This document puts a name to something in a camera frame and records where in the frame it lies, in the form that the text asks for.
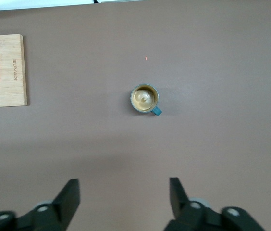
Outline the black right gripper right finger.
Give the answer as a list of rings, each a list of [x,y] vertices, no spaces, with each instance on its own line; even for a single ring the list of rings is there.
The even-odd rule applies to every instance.
[[[264,228],[244,209],[228,206],[220,213],[200,200],[191,200],[179,178],[170,178],[170,203],[174,219],[165,231],[263,231]]]

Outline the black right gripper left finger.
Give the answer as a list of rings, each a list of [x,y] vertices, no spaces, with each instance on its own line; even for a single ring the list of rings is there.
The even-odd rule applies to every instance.
[[[79,204],[79,180],[70,179],[53,201],[41,203],[21,217],[0,211],[0,231],[65,231]]]

